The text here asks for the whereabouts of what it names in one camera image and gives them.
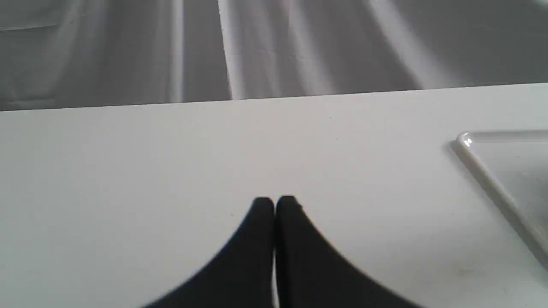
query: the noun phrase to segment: white fabric backdrop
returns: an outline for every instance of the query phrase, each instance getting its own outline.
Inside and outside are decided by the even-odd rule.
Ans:
[[[0,110],[548,81],[546,0],[4,0]]]

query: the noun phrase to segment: white table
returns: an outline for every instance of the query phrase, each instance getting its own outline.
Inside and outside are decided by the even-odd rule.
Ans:
[[[255,196],[294,194],[428,307],[546,307],[548,273],[449,143],[548,127],[548,84],[0,112],[0,306],[137,307]]]

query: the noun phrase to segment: white tabletop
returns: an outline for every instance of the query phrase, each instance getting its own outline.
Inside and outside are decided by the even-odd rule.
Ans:
[[[0,112],[0,306],[136,307],[294,194],[428,307],[545,307],[548,273],[449,144],[548,127],[548,84]]]

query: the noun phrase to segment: clear plastic tray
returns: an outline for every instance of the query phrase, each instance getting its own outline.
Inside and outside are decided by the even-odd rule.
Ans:
[[[548,255],[548,130],[461,133],[479,176]]]

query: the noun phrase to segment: white cloth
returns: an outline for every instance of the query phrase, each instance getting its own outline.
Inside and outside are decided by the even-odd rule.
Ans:
[[[0,110],[546,82],[546,0],[4,0]]]

